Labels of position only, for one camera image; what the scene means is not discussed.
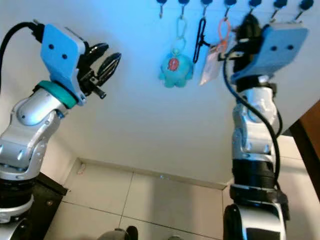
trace blue plush keychain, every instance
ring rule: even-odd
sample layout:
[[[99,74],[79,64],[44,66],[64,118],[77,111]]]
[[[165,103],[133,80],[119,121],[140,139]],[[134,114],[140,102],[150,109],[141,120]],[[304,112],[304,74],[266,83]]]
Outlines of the blue plush keychain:
[[[183,31],[179,33],[179,24],[183,24]],[[166,88],[173,88],[174,86],[183,88],[193,75],[192,61],[182,52],[186,46],[185,32],[187,29],[187,21],[182,15],[177,19],[177,37],[172,44],[171,53],[166,56],[161,65],[161,73],[159,78],[164,80]]]

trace black joint housing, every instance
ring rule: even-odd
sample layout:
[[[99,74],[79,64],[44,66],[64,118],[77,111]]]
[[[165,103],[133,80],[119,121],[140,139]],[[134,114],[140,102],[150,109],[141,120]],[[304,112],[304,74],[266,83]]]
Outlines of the black joint housing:
[[[275,186],[274,167],[268,161],[234,159],[232,173],[234,183],[257,188],[273,189]]]
[[[35,180],[0,179],[0,209],[19,207],[30,201]]]
[[[230,197],[235,203],[247,201],[265,202],[273,204],[287,204],[287,196],[278,189],[241,188],[234,185],[230,187]]]
[[[236,81],[236,91],[241,93],[244,90],[265,87],[272,89],[273,96],[277,93],[277,85],[269,82],[259,82],[261,75],[246,76]]]

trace floor tile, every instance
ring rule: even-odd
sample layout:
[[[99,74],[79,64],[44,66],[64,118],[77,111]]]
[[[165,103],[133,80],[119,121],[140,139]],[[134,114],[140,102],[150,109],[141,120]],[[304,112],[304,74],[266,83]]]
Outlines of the floor tile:
[[[302,159],[295,139],[292,136],[281,135],[277,138],[280,156],[293,159]]]
[[[138,229],[139,240],[168,240],[169,237],[174,235],[180,236],[181,238],[183,238],[183,240],[213,239],[184,231],[179,231],[169,227],[159,226],[149,222],[123,217],[120,223],[120,228],[126,229],[128,226],[135,226]]]
[[[118,227],[121,216],[62,202],[44,240],[97,240]]]
[[[134,174],[123,215],[221,239],[222,191]]]
[[[319,240],[320,204],[304,162],[282,157],[279,183],[289,200],[287,239]]]
[[[133,173],[94,164],[86,164],[82,174],[78,171],[79,163],[66,181],[69,191],[63,200],[121,215]]]

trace black carabiner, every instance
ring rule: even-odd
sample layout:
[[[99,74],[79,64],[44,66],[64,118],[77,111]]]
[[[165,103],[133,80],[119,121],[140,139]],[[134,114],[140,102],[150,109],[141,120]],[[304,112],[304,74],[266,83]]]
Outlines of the black carabiner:
[[[210,47],[210,44],[205,41],[205,28],[206,28],[207,20],[205,17],[201,18],[198,27],[198,33],[196,35],[196,43],[193,55],[193,63],[196,64],[199,59],[200,48],[203,45]]]

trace black cable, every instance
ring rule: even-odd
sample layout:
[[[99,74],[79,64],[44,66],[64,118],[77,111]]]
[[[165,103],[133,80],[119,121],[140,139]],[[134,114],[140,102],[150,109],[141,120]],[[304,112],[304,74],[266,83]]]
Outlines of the black cable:
[[[4,59],[5,50],[10,38],[20,29],[30,28],[31,30],[34,30],[36,26],[37,25],[34,24],[33,22],[21,22],[15,25],[14,27],[12,27],[4,36],[1,47],[0,47],[0,94],[1,94],[1,85],[2,85],[2,80],[1,80],[2,63]]]
[[[230,91],[230,93],[236,98],[237,101],[239,101],[241,104],[243,104],[244,106],[246,106],[251,112],[253,112],[255,115],[257,115],[258,118],[261,119],[261,121],[265,124],[266,128],[268,129],[271,138],[272,138],[272,142],[274,145],[274,151],[275,151],[275,170],[274,170],[274,184],[276,185],[278,183],[278,178],[279,178],[279,173],[280,173],[280,164],[281,164],[281,160],[280,160],[280,151],[279,151],[279,145],[278,145],[278,141],[277,141],[277,136],[275,134],[275,131],[273,129],[273,127],[271,126],[271,124],[268,122],[268,120],[255,108],[253,107],[250,103],[248,103],[245,99],[243,99],[234,89],[233,87],[230,85],[229,83],[229,77],[228,77],[228,73],[227,73],[227,63],[229,60],[229,56],[231,53],[233,53],[235,51],[235,47],[233,47],[226,55],[225,55],[225,59],[223,61],[223,78],[224,78],[224,83],[226,85],[226,87],[228,88],[228,90]]]
[[[278,121],[279,121],[279,129],[278,129],[278,132],[276,133],[276,137],[278,138],[281,135],[284,124],[283,124],[282,117],[279,110],[277,109],[276,111],[277,111],[276,114],[278,116]]]

